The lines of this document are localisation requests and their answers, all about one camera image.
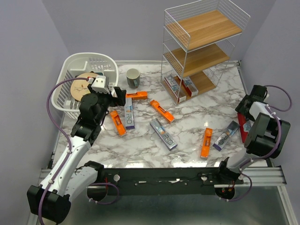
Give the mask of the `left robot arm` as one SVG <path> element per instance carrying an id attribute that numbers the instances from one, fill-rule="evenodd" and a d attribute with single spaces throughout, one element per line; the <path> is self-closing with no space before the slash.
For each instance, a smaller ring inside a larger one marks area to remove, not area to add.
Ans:
<path id="1" fill-rule="evenodd" d="M 116 96 L 105 92 L 103 86 L 89 84 L 89 94 L 81 99 L 80 114 L 67 135 L 67 146 L 57 164 L 38 186 L 30 186 L 27 198 L 31 213 L 38 216 L 40 224 L 46 218 L 57 224 L 67 217 L 71 202 L 90 184 L 103 182 L 104 167 L 98 163 L 88 163 L 87 167 L 75 175 L 75 169 L 97 139 L 109 107 L 124 106 L 126 90 L 114 87 Z"/>

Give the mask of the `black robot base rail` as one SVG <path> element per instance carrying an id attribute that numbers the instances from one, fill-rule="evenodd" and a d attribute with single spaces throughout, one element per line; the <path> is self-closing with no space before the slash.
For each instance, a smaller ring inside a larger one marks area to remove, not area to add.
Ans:
<path id="1" fill-rule="evenodd" d="M 84 167 L 97 171 L 92 195 L 214 195 L 222 187 L 243 184 L 239 175 L 223 175 L 217 167 L 106 168 L 89 161 Z"/>

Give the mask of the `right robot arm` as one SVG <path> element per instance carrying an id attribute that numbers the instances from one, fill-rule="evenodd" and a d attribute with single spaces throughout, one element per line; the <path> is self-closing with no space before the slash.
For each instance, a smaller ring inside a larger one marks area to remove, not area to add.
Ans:
<path id="1" fill-rule="evenodd" d="M 244 151 L 221 161 L 216 171 L 218 182 L 225 184 L 236 181 L 242 171 L 257 160 L 276 158 L 285 143 L 291 124 L 280 119 L 265 102 L 268 87 L 272 85 L 254 85 L 235 108 L 235 111 L 253 122 L 244 142 Z"/>

